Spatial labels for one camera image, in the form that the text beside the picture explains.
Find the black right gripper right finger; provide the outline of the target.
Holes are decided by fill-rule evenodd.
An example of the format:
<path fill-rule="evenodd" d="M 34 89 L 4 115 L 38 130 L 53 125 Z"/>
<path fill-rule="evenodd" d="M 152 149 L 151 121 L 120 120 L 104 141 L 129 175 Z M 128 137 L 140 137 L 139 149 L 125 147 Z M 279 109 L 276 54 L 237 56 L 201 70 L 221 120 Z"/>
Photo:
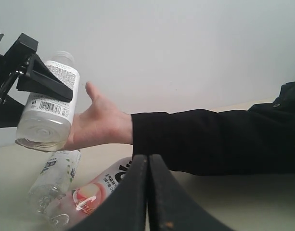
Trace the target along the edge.
<path fill-rule="evenodd" d="M 149 156 L 148 217 L 151 231 L 230 231 L 181 187 L 157 154 Z"/>

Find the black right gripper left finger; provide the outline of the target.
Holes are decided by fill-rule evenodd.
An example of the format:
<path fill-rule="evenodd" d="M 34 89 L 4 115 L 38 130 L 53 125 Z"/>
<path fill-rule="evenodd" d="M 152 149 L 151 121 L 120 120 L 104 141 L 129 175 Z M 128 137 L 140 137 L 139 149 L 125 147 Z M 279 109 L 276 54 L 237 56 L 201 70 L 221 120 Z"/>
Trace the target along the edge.
<path fill-rule="evenodd" d="M 148 160 L 136 155 L 116 190 L 72 231 L 143 231 Z"/>

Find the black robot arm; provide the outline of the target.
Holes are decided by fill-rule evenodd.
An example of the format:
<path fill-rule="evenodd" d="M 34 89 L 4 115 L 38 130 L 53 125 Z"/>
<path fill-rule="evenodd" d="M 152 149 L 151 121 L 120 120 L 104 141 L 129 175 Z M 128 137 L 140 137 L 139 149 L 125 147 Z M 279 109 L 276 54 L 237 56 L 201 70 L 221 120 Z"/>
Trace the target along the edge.
<path fill-rule="evenodd" d="M 9 96 L 43 93 L 69 102 L 72 91 L 37 55 L 38 42 L 21 34 L 0 54 L 0 128 L 16 127 L 24 106 Z M 226 231 L 228 227 L 200 207 L 179 185 L 158 154 L 135 155 L 117 189 L 75 231 Z"/>

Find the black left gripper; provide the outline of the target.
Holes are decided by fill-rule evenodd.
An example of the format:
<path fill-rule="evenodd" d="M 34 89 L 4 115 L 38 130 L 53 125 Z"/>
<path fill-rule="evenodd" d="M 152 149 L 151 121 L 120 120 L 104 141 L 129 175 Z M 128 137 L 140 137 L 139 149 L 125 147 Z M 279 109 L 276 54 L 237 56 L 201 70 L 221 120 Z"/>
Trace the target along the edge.
<path fill-rule="evenodd" d="M 38 41 L 22 33 L 4 55 L 0 54 L 0 105 L 25 69 L 18 79 L 18 91 L 39 93 L 63 102 L 72 101 L 73 91 L 46 67 L 35 54 L 37 49 Z"/>

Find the black sleeved forearm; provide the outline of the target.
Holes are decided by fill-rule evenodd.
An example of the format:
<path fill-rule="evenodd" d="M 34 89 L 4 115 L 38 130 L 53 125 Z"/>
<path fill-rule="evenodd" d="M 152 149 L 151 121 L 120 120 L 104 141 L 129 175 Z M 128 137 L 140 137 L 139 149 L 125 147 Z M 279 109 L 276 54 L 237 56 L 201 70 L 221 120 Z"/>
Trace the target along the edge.
<path fill-rule="evenodd" d="M 194 175 L 295 173 L 295 82 L 248 110 L 133 114 L 134 154 Z"/>

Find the person's open bare hand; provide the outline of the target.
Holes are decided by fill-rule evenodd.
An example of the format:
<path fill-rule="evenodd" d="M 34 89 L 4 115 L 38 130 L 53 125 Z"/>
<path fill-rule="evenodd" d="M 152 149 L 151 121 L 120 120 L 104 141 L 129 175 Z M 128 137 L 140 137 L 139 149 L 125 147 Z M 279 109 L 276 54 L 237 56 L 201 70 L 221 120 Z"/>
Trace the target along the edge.
<path fill-rule="evenodd" d="M 92 103 L 83 113 L 74 116 L 63 149 L 76 150 L 111 143 L 132 145 L 131 115 L 119 110 L 91 82 L 87 82 L 85 88 Z"/>

